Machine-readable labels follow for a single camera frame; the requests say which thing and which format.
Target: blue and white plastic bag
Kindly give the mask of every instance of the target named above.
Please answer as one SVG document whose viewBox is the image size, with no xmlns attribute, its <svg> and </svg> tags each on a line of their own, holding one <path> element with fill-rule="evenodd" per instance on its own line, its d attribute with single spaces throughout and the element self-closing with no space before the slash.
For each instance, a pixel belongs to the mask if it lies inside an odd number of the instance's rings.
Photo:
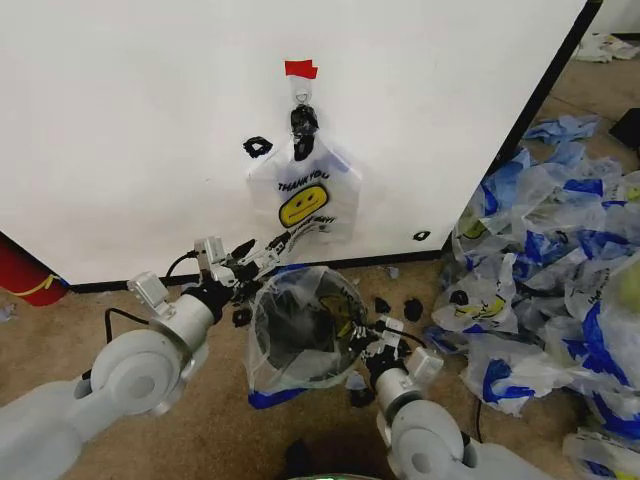
<svg viewBox="0 0 640 480">
<path fill-rule="evenodd" d="M 469 335 L 469 365 L 461 378 L 483 403 L 515 416 L 531 397 L 571 381 L 540 348 L 491 334 Z"/>
</svg>

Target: red tape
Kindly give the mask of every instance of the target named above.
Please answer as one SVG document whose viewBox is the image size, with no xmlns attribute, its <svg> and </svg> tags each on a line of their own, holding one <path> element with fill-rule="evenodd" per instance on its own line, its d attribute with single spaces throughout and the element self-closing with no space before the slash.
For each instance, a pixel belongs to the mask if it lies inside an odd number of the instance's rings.
<svg viewBox="0 0 640 480">
<path fill-rule="evenodd" d="M 295 75 L 313 80 L 318 74 L 318 67 L 313 66 L 313 60 L 285 60 L 284 71 L 287 76 Z"/>
</svg>

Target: small black object on floor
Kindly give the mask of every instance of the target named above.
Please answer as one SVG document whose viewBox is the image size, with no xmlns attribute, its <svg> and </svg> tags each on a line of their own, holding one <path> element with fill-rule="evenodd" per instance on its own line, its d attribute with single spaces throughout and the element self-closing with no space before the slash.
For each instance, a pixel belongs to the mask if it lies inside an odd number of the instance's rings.
<svg viewBox="0 0 640 480">
<path fill-rule="evenodd" d="M 244 327 L 251 323 L 251 309 L 250 308 L 239 308 L 235 312 L 233 312 L 233 326 L 236 328 Z"/>
<path fill-rule="evenodd" d="M 376 399 L 376 394 L 370 388 L 364 390 L 349 390 L 349 400 L 351 406 L 356 408 L 363 408 L 371 404 Z"/>
<path fill-rule="evenodd" d="M 376 313 L 389 313 L 391 311 L 391 306 L 384 298 L 380 297 L 374 299 L 374 308 Z"/>
<path fill-rule="evenodd" d="M 303 477 L 314 473 L 313 456 L 304 440 L 299 438 L 287 447 L 284 454 L 285 472 L 282 480 Z"/>
<path fill-rule="evenodd" d="M 424 307 L 417 298 L 410 298 L 404 302 L 404 318 L 410 322 L 417 322 L 422 317 Z"/>
<path fill-rule="evenodd" d="M 631 108 L 609 133 L 640 156 L 640 108 Z"/>
</svg>

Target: red fire extinguisher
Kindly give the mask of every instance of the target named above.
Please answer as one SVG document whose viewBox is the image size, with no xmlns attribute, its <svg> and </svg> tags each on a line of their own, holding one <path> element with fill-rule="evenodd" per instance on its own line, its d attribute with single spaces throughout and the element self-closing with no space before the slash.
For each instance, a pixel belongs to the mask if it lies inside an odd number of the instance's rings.
<svg viewBox="0 0 640 480">
<path fill-rule="evenodd" d="M 0 233 L 0 287 L 31 305 L 50 305 L 68 291 L 68 284 Z"/>
</svg>

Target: black trim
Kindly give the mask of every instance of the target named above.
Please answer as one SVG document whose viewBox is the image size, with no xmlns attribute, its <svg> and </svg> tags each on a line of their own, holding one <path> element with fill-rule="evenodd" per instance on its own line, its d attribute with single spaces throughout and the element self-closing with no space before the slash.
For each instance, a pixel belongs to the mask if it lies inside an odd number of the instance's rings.
<svg viewBox="0 0 640 480">
<path fill-rule="evenodd" d="M 408 263 L 421 260 L 437 260 L 442 256 L 442 250 L 426 250 L 423 252 L 396 253 L 393 255 L 378 255 L 375 257 L 347 258 L 344 260 L 331 260 L 329 262 L 314 262 L 307 265 L 326 265 L 333 269 L 371 267 L 383 265 L 385 263 Z M 183 285 L 185 283 L 198 282 L 199 276 L 176 275 L 170 278 L 161 278 L 162 283 L 167 286 Z M 96 282 L 80 283 L 71 285 L 71 290 L 75 293 L 97 293 L 105 291 L 127 290 L 127 282 L 124 280 L 116 282 Z"/>
<path fill-rule="evenodd" d="M 625 42 L 640 42 L 640 32 L 638 33 L 614 33 L 614 37 Z"/>
<path fill-rule="evenodd" d="M 540 110 L 540 107 L 549 95 L 549 92 L 551 92 L 553 85 L 560 77 L 560 74 L 567 65 L 567 62 L 571 59 L 573 52 L 575 52 L 580 40 L 587 32 L 589 25 L 591 25 L 591 22 L 598 13 L 598 10 L 600 10 L 601 6 L 602 0 L 587 0 L 582 11 L 576 18 L 573 27 L 569 30 L 569 33 L 562 42 L 562 45 L 560 45 L 556 56 L 553 57 L 547 71 L 544 72 L 540 82 L 538 82 L 538 86 L 531 94 L 531 98 L 529 98 L 529 101 L 522 109 L 516 123 L 513 124 L 513 127 L 500 147 L 498 154 L 489 166 L 487 174 L 495 172 L 498 168 L 513 158 L 522 136 L 529 128 L 529 125 Z"/>
</svg>

